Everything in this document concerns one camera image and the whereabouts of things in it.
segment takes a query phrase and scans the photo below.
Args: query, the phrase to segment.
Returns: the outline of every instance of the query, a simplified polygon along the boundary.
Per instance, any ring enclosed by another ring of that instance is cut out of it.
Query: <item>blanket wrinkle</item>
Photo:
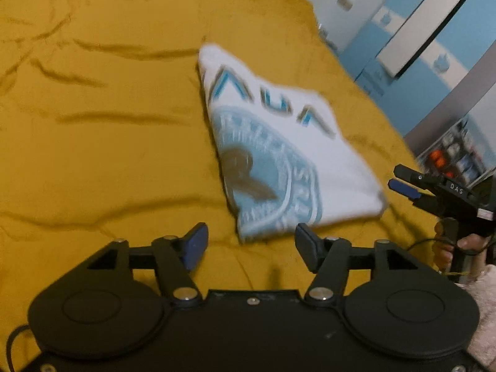
[[[3,74],[0,76],[0,96],[7,95],[12,88],[14,88],[17,81],[17,69],[30,57],[31,52],[32,50],[29,50],[21,56],[16,63],[4,70]]]
[[[346,139],[352,145],[353,145],[353,143],[357,143],[357,144],[361,145],[362,147],[366,147],[367,149],[373,150],[374,152],[379,154],[381,157],[383,157],[388,162],[392,161],[391,155],[388,154],[383,147],[381,147],[379,144],[377,144],[374,141],[368,140],[365,135],[360,135],[360,134],[347,135]]]
[[[30,57],[32,52],[33,52],[33,49],[29,49],[28,51],[24,52],[23,54],[20,54],[18,60],[15,61],[14,63],[10,64],[7,62],[7,67],[3,68],[2,73],[0,73],[0,85],[5,80],[5,78],[7,78],[9,75],[11,75],[15,71],[17,71],[19,66]]]
[[[0,17],[0,21],[5,21],[8,24],[16,24],[16,25],[26,25],[26,26],[34,26],[33,22],[29,22],[20,18],[14,17]]]
[[[416,241],[420,241],[428,237],[428,235],[426,235],[424,230],[420,228],[419,225],[411,222],[406,214],[400,213],[396,204],[390,203],[388,209],[391,212],[391,214],[395,217],[395,219],[405,226],[405,228],[408,230],[411,236],[415,238]]]
[[[198,49],[177,49],[164,51],[146,51],[144,46],[127,46],[127,45],[103,45],[99,43],[88,43],[74,39],[79,47],[86,51],[99,51],[103,53],[115,54],[116,56],[129,58],[133,60],[160,60],[176,59],[198,54]]]
[[[108,122],[127,123],[136,125],[150,124],[176,124],[187,126],[189,123],[185,118],[172,115],[153,115],[137,113],[118,112],[88,112],[75,113],[67,116],[60,116],[56,119],[61,124],[85,123],[85,122]]]
[[[237,255],[235,255],[235,258],[236,258],[236,261],[241,268],[241,271],[243,272],[243,274],[246,278],[246,282],[248,283],[250,289],[254,290],[253,283],[251,282],[250,275],[246,272],[246,268],[244,267],[243,263],[241,262],[240,258]]]
[[[70,22],[70,14],[68,14],[62,20],[60,20],[55,26],[53,26],[53,28],[33,37],[33,40],[37,41],[39,39],[47,39],[50,36],[56,34],[64,25],[68,24],[69,22]]]
[[[47,222],[47,221],[41,221],[36,218],[26,217],[21,214],[16,214],[9,211],[0,211],[0,217],[4,216],[4,217],[12,218],[17,221],[23,221],[27,224],[31,224],[37,227],[50,229],[50,230],[60,230],[60,229],[63,230],[65,228],[88,229],[88,228],[96,228],[98,226],[105,225],[105,223],[109,221],[115,221],[117,219],[130,217],[146,211],[153,211],[168,207],[180,207],[180,206],[187,207],[190,205],[200,205],[200,206],[208,205],[215,207],[224,207],[225,202],[224,200],[214,200],[209,197],[184,196],[184,197],[170,198],[165,200],[149,201],[146,203],[134,203],[109,211],[106,214],[102,214],[97,219],[92,219],[87,222]]]
[[[36,106],[28,106],[21,104],[18,101],[16,101],[14,98],[11,98],[11,103],[12,106],[16,108],[20,113],[36,115],[43,119],[55,119],[57,116],[60,116],[58,113],[49,112],[47,110],[43,110]]]
[[[56,9],[54,5],[54,1],[50,0],[50,15],[48,17],[49,23],[53,22],[53,20],[55,19],[55,15],[56,15]]]
[[[89,77],[83,78],[75,74],[63,74],[58,71],[53,71],[45,68],[41,61],[38,58],[32,58],[30,63],[36,67],[41,73],[57,82],[61,82],[63,84],[78,84],[84,86],[93,86],[94,88],[105,88],[108,86],[107,83],[91,79]]]
[[[0,212],[0,219],[2,217],[4,219],[6,219],[6,218],[9,218],[9,215]],[[12,217],[12,219],[15,220],[15,221],[22,221],[24,223],[27,223],[25,219],[16,219],[14,217]],[[59,231],[59,232],[63,232],[63,231],[80,231],[80,230],[85,230],[87,232],[100,232],[101,234],[103,234],[105,236],[108,236],[111,239],[114,239],[115,238],[115,236],[110,231],[108,231],[104,227],[101,227],[101,226],[98,226],[98,225],[65,224],[65,225],[60,225],[60,226],[57,226],[57,227],[47,227],[46,225],[42,226],[39,223],[32,223],[31,225],[32,226],[36,226],[36,227],[42,227],[43,229],[45,229],[47,231]],[[15,234],[13,232],[10,232],[10,230],[8,230],[8,227],[6,227],[5,225],[2,225],[1,223],[0,223],[0,230],[5,234],[5,236],[7,236],[11,241],[14,241],[14,242],[35,241],[35,239],[32,238],[32,237],[27,237],[27,236],[24,236],[24,235],[18,235],[18,234]]]

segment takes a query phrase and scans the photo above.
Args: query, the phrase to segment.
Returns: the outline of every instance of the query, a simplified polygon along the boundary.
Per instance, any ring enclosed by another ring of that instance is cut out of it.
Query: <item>yellow bedspread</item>
[[[316,90],[386,185],[413,158],[321,43],[306,0],[0,0],[0,365],[31,299],[115,237],[133,246],[196,222],[208,288],[303,290],[291,237],[240,246],[206,121],[198,49],[214,42],[277,84]],[[356,246],[407,246],[434,219],[385,191],[381,219],[328,228]],[[417,252],[429,261],[428,248]],[[141,275],[143,280],[149,274]],[[368,278],[351,274],[349,288]],[[29,334],[17,368],[37,354]]]

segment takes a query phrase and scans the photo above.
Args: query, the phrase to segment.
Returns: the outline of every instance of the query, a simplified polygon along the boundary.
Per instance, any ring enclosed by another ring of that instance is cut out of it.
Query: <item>human hand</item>
[[[436,224],[434,230],[436,231],[436,239],[446,239],[441,222]],[[460,239],[458,241],[458,247],[464,250],[481,250],[486,243],[486,238],[473,233],[472,235]],[[452,245],[443,242],[435,242],[434,245],[432,245],[432,251],[434,252],[434,263],[439,270],[446,270],[451,266],[454,251]],[[473,256],[470,269],[470,276],[472,278],[476,278],[484,270],[486,257],[487,250],[479,255]]]

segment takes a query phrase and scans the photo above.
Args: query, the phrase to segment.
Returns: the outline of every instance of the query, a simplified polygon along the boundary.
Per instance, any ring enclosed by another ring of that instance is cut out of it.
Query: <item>blue letters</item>
[[[222,91],[224,91],[224,89],[226,88],[228,82],[232,83],[243,100],[253,101],[253,96],[251,95],[245,82],[241,78],[239,78],[234,73],[234,71],[226,67],[221,67],[219,69],[219,72],[215,76],[215,80],[212,85],[212,91],[210,93],[210,98],[208,100],[209,103],[219,98]]]
[[[291,104],[289,100],[287,100],[284,96],[281,95],[281,105],[274,105],[270,100],[270,92],[268,89],[264,87],[260,88],[260,98],[262,99],[262,105],[276,113],[282,115],[291,115],[293,113],[293,109],[291,108]]]
[[[318,126],[325,134],[329,137],[334,138],[336,134],[327,126],[326,123],[321,119],[321,117],[313,110],[311,106],[305,106],[301,113],[298,115],[296,121],[298,121],[302,126],[307,127],[310,122],[313,122]]]

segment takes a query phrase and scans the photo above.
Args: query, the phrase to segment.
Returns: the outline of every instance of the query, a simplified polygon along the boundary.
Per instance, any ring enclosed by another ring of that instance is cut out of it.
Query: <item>black cable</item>
[[[458,248],[458,250],[460,250],[466,256],[477,256],[477,255],[480,255],[489,246],[491,246],[493,243],[496,242],[496,235],[493,236],[493,237],[491,237],[491,239],[489,239],[489,242],[487,242],[484,245],[484,247],[482,249],[480,249],[480,250],[473,250],[473,249],[465,250],[465,249],[462,249],[462,248],[458,247],[456,243],[453,243],[453,242],[451,242],[451,241],[449,241],[447,239],[439,239],[439,238],[436,238],[436,237],[430,237],[430,238],[422,239],[421,241],[415,242],[408,249],[406,249],[406,251],[412,250],[415,246],[420,245],[421,243],[426,243],[426,242],[431,242],[431,241],[443,242],[443,243],[446,243],[447,245],[456,247],[456,248]]]
[[[29,326],[27,324],[23,324],[22,326],[19,326],[16,329],[14,329],[14,331],[11,334],[9,334],[7,338],[6,356],[7,356],[8,370],[10,372],[15,372],[14,364],[12,363],[12,345],[14,344],[14,340],[17,338],[17,336],[26,330],[29,330]]]

